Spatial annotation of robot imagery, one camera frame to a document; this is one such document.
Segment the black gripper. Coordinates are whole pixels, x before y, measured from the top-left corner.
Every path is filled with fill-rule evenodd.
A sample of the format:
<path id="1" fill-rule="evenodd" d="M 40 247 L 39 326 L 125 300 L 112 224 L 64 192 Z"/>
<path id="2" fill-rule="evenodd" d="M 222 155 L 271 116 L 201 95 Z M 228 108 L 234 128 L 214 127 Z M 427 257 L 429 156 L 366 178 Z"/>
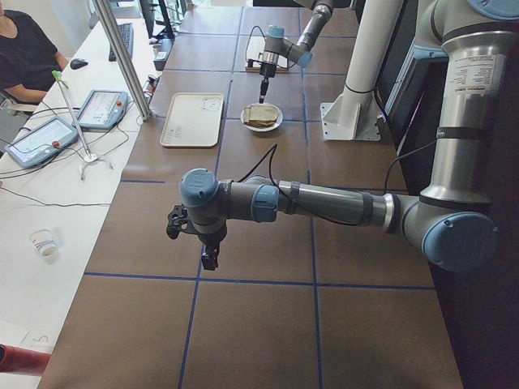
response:
<path id="1" fill-rule="evenodd" d="M 201 255 L 201 263 L 206 271 L 218 268 L 218 256 L 220 253 L 220 243 L 227 235 L 227 226 L 223 224 L 216 232 L 200 234 L 199 239 L 205 246 L 205 251 Z"/>
<path id="2" fill-rule="evenodd" d="M 269 85 L 269 79 L 273 78 L 276 74 L 276 65 L 270 62 L 262 62 L 260 65 L 259 73 L 263 76 L 263 80 L 261 81 L 260 85 L 259 103 L 264 103 L 268 97 L 267 90 Z"/>

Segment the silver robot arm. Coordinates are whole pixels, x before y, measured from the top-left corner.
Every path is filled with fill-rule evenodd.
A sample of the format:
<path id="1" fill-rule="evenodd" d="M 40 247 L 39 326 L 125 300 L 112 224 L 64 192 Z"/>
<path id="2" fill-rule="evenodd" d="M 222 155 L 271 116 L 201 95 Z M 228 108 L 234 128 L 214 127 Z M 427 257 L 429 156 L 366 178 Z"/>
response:
<path id="1" fill-rule="evenodd" d="M 295 1 L 296 4 L 311 10 L 311 17 L 296 42 L 285 38 L 285 29 L 277 25 L 269 25 L 264 38 L 264 50 L 260 58 L 259 73 L 263 76 L 259 91 L 259 103 L 263 104 L 268 92 L 269 80 L 275 77 L 279 57 L 287 62 L 306 67 L 321 31 L 332 18 L 334 1 Z"/>
<path id="2" fill-rule="evenodd" d="M 483 192 L 493 113 L 506 60 L 518 42 L 515 1 L 421 1 L 411 53 L 446 61 L 447 75 L 428 187 L 417 196 L 337 190 L 248 173 L 217 179 L 206 169 L 182 176 L 182 202 L 167 235 L 196 235 L 207 270 L 217 268 L 228 220 L 272 222 L 278 212 L 348 226 L 379 226 L 406 238 L 430 263 L 463 272 L 485 263 L 497 242 Z"/>

